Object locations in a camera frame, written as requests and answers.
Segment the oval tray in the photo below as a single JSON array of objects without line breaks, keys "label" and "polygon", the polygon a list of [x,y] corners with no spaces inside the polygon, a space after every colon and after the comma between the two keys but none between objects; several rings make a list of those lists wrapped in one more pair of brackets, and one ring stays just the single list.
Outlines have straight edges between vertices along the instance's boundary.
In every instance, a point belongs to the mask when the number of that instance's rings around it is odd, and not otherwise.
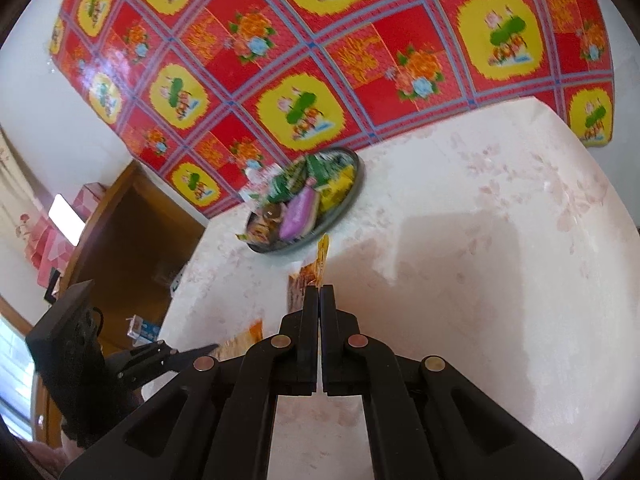
[{"label": "oval tray", "polygon": [[[283,253],[284,251],[292,251],[299,247],[302,247],[305,244],[313,241],[315,238],[318,238],[320,235],[324,234],[326,230],[335,224],[347,209],[350,208],[351,204],[353,204],[354,200],[357,198],[360,188],[362,187],[362,183],[364,181],[364,162],[360,160],[360,157],[356,152],[350,150],[349,148],[325,148],[323,150],[318,150],[314,153],[327,153],[327,152],[341,152],[349,155],[351,159],[353,159],[353,166],[355,169],[355,178],[353,180],[353,185],[351,189],[344,197],[344,200],[340,202],[335,208],[333,208],[327,215],[322,218],[322,221],[316,225],[306,236],[302,238],[298,238],[292,242],[285,242],[283,240],[278,240],[276,243],[271,244],[268,247],[247,244],[252,251],[260,254],[267,253]],[[246,222],[247,226],[250,222],[255,218],[255,213],[251,213]]]}]

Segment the plaid pattern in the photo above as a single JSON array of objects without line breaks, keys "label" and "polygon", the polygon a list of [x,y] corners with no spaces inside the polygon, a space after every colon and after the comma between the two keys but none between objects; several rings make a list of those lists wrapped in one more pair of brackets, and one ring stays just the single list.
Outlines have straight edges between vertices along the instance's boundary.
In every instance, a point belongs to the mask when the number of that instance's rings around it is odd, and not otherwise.
[{"label": "plaid pattern", "polygon": [[246,168],[504,99],[538,97],[587,145],[612,130],[596,0],[64,0],[50,50],[208,218]]}]

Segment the blue flower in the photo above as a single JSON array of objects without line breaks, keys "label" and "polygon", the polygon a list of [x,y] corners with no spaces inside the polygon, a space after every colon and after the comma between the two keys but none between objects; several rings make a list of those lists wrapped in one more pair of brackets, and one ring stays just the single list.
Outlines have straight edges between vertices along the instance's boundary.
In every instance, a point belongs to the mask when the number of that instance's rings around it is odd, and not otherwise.
[{"label": "blue flower", "polygon": [[135,49],[136,56],[145,57],[148,51],[149,51],[149,48],[144,43],[139,43],[136,45],[136,49]]},{"label": "blue flower", "polygon": [[600,59],[600,51],[597,46],[591,45],[589,47],[589,57],[592,61],[597,61]]},{"label": "blue flower", "polygon": [[247,45],[249,50],[257,56],[264,56],[269,49],[267,42],[264,41],[263,38],[258,38],[256,36],[252,37]]},{"label": "blue flower", "polygon": [[433,84],[424,76],[414,79],[413,85],[414,92],[420,97],[427,97],[427,95],[433,94]]}]

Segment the white object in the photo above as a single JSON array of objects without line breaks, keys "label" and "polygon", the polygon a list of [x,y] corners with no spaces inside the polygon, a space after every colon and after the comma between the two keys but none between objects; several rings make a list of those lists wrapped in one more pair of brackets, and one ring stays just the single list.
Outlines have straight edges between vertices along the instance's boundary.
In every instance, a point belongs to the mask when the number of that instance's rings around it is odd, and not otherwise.
[{"label": "white object", "polygon": [[85,224],[62,195],[54,197],[49,218],[73,246],[78,245]]},{"label": "white object", "polygon": [[[568,127],[533,98],[360,151],[362,194],[331,231],[324,282],[362,333],[441,355],[595,480],[640,418],[640,237]],[[287,264],[213,218],[160,334],[189,349],[286,313]],[[147,389],[152,392],[157,382]],[[281,399],[270,478],[372,478],[358,400]]]}]

